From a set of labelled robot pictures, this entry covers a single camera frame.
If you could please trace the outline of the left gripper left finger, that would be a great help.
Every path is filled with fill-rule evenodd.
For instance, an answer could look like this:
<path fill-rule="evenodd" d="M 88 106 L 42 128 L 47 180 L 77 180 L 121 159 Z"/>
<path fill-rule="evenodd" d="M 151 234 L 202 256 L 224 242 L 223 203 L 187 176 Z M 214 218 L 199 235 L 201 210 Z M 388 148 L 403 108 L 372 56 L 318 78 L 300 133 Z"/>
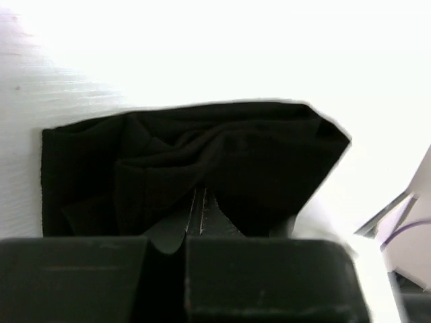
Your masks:
<path fill-rule="evenodd" d="M 163 254 L 174 254 L 187 235 L 195 210 L 197 189 L 186 196 L 167 216 L 144 232 L 144 236 Z"/>

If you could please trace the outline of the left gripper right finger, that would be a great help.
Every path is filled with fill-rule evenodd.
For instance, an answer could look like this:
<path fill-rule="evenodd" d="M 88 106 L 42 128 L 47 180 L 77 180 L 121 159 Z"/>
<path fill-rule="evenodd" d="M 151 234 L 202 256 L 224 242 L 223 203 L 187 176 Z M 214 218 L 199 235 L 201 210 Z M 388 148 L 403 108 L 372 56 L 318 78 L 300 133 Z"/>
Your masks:
<path fill-rule="evenodd" d="M 243 236 L 240 230 L 223 214 L 212 191 L 205 188 L 199 217 L 200 236 Z"/>

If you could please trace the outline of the black skirt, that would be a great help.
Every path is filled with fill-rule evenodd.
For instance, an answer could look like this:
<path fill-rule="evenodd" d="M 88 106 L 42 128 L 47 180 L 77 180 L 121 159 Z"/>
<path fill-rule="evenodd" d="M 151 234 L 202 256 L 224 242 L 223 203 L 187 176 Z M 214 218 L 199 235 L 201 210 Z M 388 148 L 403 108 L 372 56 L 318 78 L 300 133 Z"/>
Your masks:
<path fill-rule="evenodd" d="M 245 235 L 295 216 L 350 144 L 310 106 L 204 104 L 91 118 L 42 132 L 42 232 L 137 236 L 199 190 Z"/>

